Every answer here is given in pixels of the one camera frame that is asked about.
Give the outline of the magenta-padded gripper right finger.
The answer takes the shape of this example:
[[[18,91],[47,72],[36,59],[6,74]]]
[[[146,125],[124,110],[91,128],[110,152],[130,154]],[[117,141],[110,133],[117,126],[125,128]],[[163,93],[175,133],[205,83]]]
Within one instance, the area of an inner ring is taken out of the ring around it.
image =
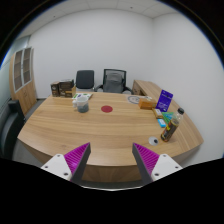
[[[153,152],[152,150],[134,143],[132,153],[136,160],[144,185],[159,180],[182,169],[169,155]]]

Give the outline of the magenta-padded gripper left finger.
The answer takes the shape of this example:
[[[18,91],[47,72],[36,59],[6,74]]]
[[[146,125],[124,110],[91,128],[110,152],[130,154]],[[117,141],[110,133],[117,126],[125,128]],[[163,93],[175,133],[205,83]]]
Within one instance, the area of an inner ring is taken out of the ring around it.
[[[80,184],[90,153],[90,143],[86,143],[65,155],[56,154],[42,166],[42,169],[75,184]]]

